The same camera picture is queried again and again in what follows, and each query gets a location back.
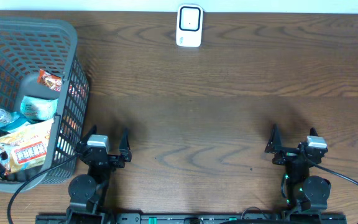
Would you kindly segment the yellow snack chip bag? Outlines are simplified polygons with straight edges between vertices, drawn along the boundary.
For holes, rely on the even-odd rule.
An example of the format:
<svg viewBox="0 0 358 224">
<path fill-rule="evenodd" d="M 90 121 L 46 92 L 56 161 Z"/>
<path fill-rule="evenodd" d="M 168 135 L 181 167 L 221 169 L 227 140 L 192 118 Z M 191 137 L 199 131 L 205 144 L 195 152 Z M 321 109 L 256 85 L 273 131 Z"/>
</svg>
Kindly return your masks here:
<svg viewBox="0 0 358 224">
<path fill-rule="evenodd" d="M 31 124 L 0 137 L 0 164 L 3 174 L 41 166 L 45 162 L 53 119 Z"/>
</svg>

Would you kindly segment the orange chocolate bar wrapper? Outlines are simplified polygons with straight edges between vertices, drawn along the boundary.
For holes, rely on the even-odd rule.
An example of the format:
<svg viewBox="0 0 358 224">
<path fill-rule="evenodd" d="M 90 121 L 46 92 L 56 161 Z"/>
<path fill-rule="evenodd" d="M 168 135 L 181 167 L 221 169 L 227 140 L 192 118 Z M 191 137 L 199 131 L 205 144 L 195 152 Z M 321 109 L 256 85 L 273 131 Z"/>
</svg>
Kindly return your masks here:
<svg viewBox="0 0 358 224">
<path fill-rule="evenodd" d="M 62 87 L 62 79 L 60 77 L 52 75 L 42 69 L 39 70 L 37 83 L 54 91 L 60 91 Z"/>
</svg>

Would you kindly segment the teal wet wipes pack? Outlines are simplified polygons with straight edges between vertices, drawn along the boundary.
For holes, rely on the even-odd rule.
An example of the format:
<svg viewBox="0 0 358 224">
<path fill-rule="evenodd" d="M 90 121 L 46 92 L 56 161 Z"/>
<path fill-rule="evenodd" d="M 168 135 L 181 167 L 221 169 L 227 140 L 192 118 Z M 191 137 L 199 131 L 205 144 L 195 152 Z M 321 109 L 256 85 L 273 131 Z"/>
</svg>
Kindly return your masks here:
<svg viewBox="0 0 358 224">
<path fill-rule="evenodd" d="M 46 121 L 57 112 L 58 99 L 46 100 L 24 96 L 21 101 L 20 113 L 31 120 Z"/>
</svg>

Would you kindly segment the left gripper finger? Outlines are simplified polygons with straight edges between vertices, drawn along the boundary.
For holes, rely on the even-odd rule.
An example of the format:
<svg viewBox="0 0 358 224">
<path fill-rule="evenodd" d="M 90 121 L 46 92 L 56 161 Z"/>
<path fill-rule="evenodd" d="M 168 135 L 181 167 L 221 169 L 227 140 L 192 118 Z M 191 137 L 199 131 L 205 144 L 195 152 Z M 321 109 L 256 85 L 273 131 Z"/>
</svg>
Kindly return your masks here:
<svg viewBox="0 0 358 224">
<path fill-rule="evenodd" d="M 120 155 L 124 158 L 125 162 L 130 162 L 132 160 L 132 151 L 130 149 L 128 137 L 129 137 L 128 129 L 125 129 L 119 143 L 119 152 Z"/>
<path fill-rule="evenodd" d="M 86 144 L 91 137 L 91 135 L 97 133 L 97 125 L 92 126 L 92 128 L 81 138 L 80 144 Z"/>
</svg>

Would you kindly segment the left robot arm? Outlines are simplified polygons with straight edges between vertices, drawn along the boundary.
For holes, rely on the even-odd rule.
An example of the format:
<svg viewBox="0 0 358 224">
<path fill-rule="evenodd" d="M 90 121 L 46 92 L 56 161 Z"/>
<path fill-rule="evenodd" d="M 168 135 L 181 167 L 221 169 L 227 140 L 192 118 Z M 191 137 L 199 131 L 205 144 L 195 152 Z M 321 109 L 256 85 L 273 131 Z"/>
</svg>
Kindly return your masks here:
<svg viewBox="0 0 358 224">
<path fill-rule="evenodd" d="M 69 184 L 70 204 L 64 224 L 116 222 L 115 215 L 104 208 L 104 203 L 111 174 L 132 160 L 128 130 L 123 131 L 118 155 L 109 153 L 108 137 L 96 132 L 97 127 L 93 126 L 75 147 L 76 155 L 88 166 L 88 172 L 76 176 Z"/>
</svg>

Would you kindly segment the blue mouthwash bottle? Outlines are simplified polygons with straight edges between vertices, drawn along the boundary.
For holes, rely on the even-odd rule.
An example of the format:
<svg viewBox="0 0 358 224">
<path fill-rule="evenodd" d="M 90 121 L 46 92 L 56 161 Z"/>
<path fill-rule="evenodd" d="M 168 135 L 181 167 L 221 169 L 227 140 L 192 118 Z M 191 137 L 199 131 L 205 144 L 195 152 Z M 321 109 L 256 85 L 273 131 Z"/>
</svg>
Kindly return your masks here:
<svg viewBox="0 0 358 224">
<path fill-rule="evenodd" d="M 6 133 L 14 133 L 33 123 L 31 119 L 28 119 L 20 112 L 9 112 L 0 108 L 0 130 Z"/>
</svg>

